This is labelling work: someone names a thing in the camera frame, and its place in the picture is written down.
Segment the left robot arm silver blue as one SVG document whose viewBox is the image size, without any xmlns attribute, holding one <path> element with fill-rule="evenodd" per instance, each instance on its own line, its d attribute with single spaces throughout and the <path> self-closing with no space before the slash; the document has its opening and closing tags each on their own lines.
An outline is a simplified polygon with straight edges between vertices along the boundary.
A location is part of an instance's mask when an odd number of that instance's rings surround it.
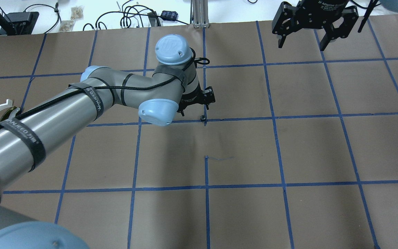
<svg viewBox="0 0 398 249">
<path fill-rule="evenodd" d="M 163 36 L 155 53 L 159 63 L 150 77 L 90 66 L 79 82 L 59 95 L 1 121 L 0 203 L 8 186 L 116 104 L 135 108 L 143 121 L 164 127 L 189 105 L 215 102 L 212 88 L 202 90 L 197 78 L 197 66 L 210 61 L 198 58 L 183 36 Z M 84 240 L 60 225 L 0 205 L 0 249 L 87 248 Z"/>
</svg>

